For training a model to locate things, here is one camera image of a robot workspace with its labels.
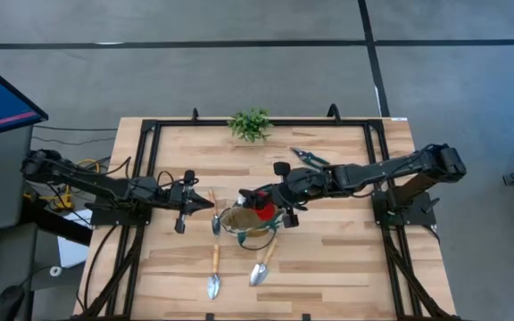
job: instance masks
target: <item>wooden table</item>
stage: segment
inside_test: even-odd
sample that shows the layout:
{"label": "wooden table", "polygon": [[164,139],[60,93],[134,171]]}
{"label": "wooden table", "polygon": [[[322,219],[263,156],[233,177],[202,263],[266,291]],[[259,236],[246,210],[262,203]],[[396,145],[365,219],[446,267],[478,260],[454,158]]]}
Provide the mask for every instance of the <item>wooden table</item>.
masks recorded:
{"label": "wooden table", "polygon": [[[111,169],[135,156],[142,120],[121,119]],[[408,122],[383,121],[390,156],[413,152]],[[180,177],[184,170],[194,169],[200,179],[195,190],[207,197],[212,188],[218,209],[223,210],[235,200],[239,188],[278,182],[273,162],[303,166],[290,146],[314,152],[334,164],[369,163],[361,128],[275,127],[270,133],[267,143],[248,144],[232,137],[225,127],[162,128],[155,174],[168,170]],[[380,160],[375,133],[373,137]],[[146,148],[142,175],[148,151]],[[113,175],[123,177],[122,172]],[[269,275],[258,287],[248,286],[249,274],[264,250],[243,250],[234,237],[222,232],[221,289],[216,300],[210,300],[206,291],[215,242],[212,210],[198,211],[188,218],[184,235],[173,231],[176,212],[155,210],[145,230],[132,319],[204,319],[206,313],[215,313],[219,319],[300,319],[303,313],[313,319],[395,319],[382,235],[370,200],[326,199],[307,206],[309,211],[299,214],[299,227],[280,230]],[[81,297],[90,259],[108,230],[102,226],[93,233]],[[440,307],[455,313],[437,240],[420,226],[407,226],[406,232],[416,276]],[[112,275],[119,235],[117,228],[99,255],[89,286],[90,299]],[[122,311],[126,278],[120,284],[117,313]],[[403,276],[401,286],[404,306],[410,313]]]}

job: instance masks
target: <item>computer mouse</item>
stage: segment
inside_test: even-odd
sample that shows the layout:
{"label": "computer mouse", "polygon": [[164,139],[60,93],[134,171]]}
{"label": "computer mouse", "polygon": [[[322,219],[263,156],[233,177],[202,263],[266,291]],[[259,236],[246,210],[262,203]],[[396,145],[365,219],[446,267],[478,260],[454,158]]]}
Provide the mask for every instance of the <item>computer mouse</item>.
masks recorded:
{"label": "computer mouse", "polygon": [[25,297],[25,291],[18,285],[5,288],[0,294],[0,321],[13,321]]}

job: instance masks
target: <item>green plant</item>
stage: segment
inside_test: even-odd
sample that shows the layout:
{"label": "green plant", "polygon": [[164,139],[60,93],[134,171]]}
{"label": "green plant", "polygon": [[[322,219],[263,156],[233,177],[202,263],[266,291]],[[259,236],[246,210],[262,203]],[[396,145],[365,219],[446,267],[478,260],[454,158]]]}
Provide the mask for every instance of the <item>green plant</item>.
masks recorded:
{"label": "green plant", "polygon": [[233,119],[228,121],[231,128],[231,135],[237,135],[247,142],[254,143],[255,140],[267,140],[269,134],[265,134],[267,128],[273,125],[269,123],[267,116],[269,112],[264,109],[252,108],[249,111],[240,111],[231,116]]}

